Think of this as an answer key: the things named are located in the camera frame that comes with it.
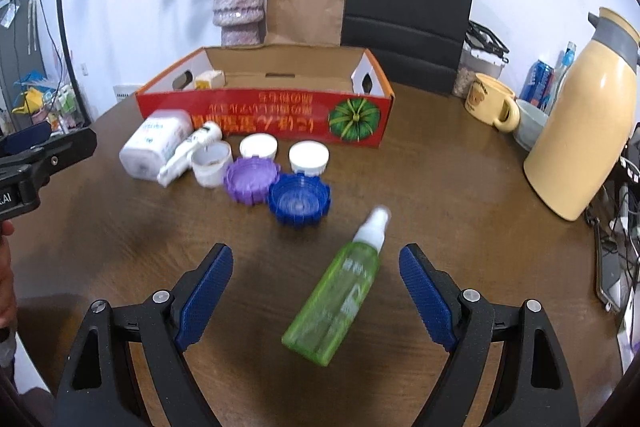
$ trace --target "soda can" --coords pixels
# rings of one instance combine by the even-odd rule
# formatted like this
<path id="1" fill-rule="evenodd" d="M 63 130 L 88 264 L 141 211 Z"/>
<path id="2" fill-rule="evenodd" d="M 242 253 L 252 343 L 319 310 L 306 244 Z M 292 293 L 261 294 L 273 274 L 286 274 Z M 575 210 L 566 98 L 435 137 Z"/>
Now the soda can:
<path id="1" fill-rule="evenodd" d="M 522 88 L 521 99 L 538 107 L 553 72 L 554 68 L 538 60 L 531 68 L 527 83 Z"/>

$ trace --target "mug handle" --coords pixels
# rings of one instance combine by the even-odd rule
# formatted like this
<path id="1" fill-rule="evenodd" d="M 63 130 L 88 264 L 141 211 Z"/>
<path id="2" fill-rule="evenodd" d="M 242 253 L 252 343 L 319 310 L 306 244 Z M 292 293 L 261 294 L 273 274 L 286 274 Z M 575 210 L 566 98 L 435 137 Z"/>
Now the mug handle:
<path id="1" fill-rule="evenodd" d="M 504 101 L 509 106 L 509 116 L 507 120 L 502 121 L 498 118 L 494 119 L 495 128 L 500 132 L 511 132 L 516 129 L 520 123 L 520 108 L 512 98 L 505 98 Z"/>

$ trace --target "brown table surface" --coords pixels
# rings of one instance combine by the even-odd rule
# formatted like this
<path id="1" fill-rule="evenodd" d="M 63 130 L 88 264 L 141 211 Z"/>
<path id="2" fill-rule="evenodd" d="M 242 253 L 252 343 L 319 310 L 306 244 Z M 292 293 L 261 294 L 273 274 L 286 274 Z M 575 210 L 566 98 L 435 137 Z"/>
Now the brown table surface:
<path id="1" fill-rule="evenodd" d="M 460 100 L 404 86 L 396 95 L 379 149 L 330 147 L 323 179 L 332 208 L 305 230 L 280 226 L 265 205 L 201 188 L 191 173 L 166 189 L 129 178 L 118 151 L 142 122 L 135 100 L 96 121 L 94 157 L 57 174 L 42 206 L 15 219 L 11 239 L 20 334 L 46 382 L 57 388 L 92 301 L 142 302 L 226 243 L 233 277 L 186 352 L 223 426 L 410 426 L 447 356 L 398 273 L 399 251 L 418 243 L 462 288 L 495 303 L 542 302 L 587 422 L 621 376 L 613 318 L 593 292 L 593 233 L 548 210 L 524 178 L 512 137 L 476 121 Z M 237 153 L 239 138 L 230 141 Z M 289 145 L 277 156 L 285 171 Z M 393 213 L 382 268 L 334 360 L 316 367 L 280 338 L 379 203 Z M 132 350 L 150 416 L 167 425 L 140 344 Z M 498 357 L 494 344 L 467 425 L 481 421 Z"/>

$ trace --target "black pole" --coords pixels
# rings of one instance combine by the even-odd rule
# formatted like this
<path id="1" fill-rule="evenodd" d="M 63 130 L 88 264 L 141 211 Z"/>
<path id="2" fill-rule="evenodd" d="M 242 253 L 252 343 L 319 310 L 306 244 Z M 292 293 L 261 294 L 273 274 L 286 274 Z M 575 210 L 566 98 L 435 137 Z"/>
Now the black pole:
<path id="1" fill-rule="evenodd" d="M 91 118 L 89 117 L 89 113 L 87 112 L 86 106 L 84 105 L 84 100 L 82 99 L 82 92 L 80 91 L 78 80 L 76 79 L 74 66 L 71 63 L 71 54 L 69 53 L 69 46 L 68 46 L 68 43 L 66 42 L 65 18 L 63 16 L 63 11 L 62 11 L 62 0 L 56 0 L 56 10 L 58 12 L 58 27 L 60 29 L 60 42 L 62 44 L 62 53 L 65 55 L 66 70 L 69 74 L 69 80 L 71 80 L 71 86 L 73 87 L 76 93 L 76 101 L 78 102 L 78 109 L 82 114 L 82 118 L 84 118 L 84 123 L 90 124 Z"/>

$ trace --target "red cardboard box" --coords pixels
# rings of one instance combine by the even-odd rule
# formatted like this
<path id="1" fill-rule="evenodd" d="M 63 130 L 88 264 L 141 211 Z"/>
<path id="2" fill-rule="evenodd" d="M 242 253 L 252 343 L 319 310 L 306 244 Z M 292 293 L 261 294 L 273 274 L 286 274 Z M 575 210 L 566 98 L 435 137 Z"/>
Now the red cardboard box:
<path id="1" fill-rule="evenodd" d="M 226 86 L 195 89 L 193 79 L 222 70 Z M 195 128 L 215 121 L 225 134 L 266 132 L 376 147 L 394 93 L 368 50 L 271 44 L 201 48 L 137 93 L 144 118 L 156 109 L 184 109 Z"/>

